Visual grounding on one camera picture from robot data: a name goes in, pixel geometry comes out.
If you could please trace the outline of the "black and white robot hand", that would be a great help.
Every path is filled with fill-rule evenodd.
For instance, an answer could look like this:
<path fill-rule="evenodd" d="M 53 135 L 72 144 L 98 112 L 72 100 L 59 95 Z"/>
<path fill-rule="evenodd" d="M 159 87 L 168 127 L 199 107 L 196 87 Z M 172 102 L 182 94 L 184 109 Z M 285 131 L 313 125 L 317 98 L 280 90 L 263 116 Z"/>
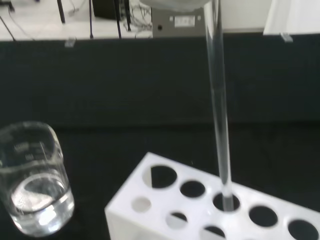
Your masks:
<path fill-rule="evenodd" d="M 176 12 L 191 12 L 203 7 L 209 0 L 141 0 L 151 8 Z"/>

